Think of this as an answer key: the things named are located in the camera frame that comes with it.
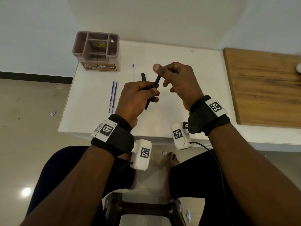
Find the brown chair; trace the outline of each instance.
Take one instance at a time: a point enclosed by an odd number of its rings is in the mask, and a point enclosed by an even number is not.
[[[119,226],[121,216],[125,214],[164,216],[172,226],[186,226],[179,199],[165,205],[132,203],[123,201],[122,193],[111,193],[106,198],[104,211],[111,226]]]

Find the brown plastic organizer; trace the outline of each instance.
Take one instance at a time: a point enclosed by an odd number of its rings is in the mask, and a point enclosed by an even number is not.
[[[72,53],[86,70],[120,71],[118,34],[80,31],[76,35]]]

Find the paper scrap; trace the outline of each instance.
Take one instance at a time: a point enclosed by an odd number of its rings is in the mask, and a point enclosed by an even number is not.
[[[52,112],[50,115],[54,116],[57,113],[57,111]]]
[[[187,209],[186,217],[189,220],[189,223],[191,223],[191,216],[190,216],[190,211]]]

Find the black cable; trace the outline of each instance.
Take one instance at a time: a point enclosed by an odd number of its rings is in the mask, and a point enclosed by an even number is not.
[[[212,154],[212,156],[214,157],[215,161],[217,162],[217,165],[219,166],[219,171],[220,171],[220,173],[221,173],[221,178],[222,178],[222,186],[223,186],[223,191],[224,191],[224,197],[225,197],[225,202],[226,202],[226,208],[227,208],[227,212],[228,212],[228,215],[229,215],[229,219],[230,219],[231,225],[233,226],[233,223],[232,223],[232,220],[231,220],[231,216],[230,216],[230,212],[229,212],[229,208],[228,208],[227,199],[226,199],[226,191],[225,191],[225,187],[224,187],[223,173],[222,173],[222,169],[221,169],[221,166],[219,165],[219,162],[218,162],[217,158],[216,158],[215,155],[214,155],[208,148],[206,148],[203,144],[198,143],[198,142],[189,142],[189,143],[196,143],[196,144],[199,144],[199,145],[201,145],[202,147],[204,147],[207,151],[209,151],[209,152]]]
[[[111,180],[114,178],[114,176],[115,176],[115,175],[116,175],[123,167],[125,167],[125,166],[127,166],[127,165],[129,165],[129,164],[133,164],[133,162],[129,162],[129,163],[123,165],[122,167],[120,167],[119,170],[116,171],[116,173],[111,177],[111,179],[109,180],[109,182],[111,182]]]

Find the black pants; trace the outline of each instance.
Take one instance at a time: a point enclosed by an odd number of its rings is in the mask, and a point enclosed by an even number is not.
[[[48,160],[33,192],[26,216],[69,174],[87,148],[87,146],[66,147],[56,152]],[[119,168],[127,163],[126,160],[116,158],[108,181]],[[129,165],[125,166],[106,184],[103,197],[114,190],[131,188],[134,177],[133,169]],[[233,225],[251,225],[239,207],[225,178],[224,185]],[[205,208],[199,225],[230,225],[220,170],[210,152],[202,153],[171,168],[169,192],[173,199],[179,197],[205,198]],[[100,203],[92,225],[101,223],[103,225],[104,222],[106,222],[106,218],[102,203]]]

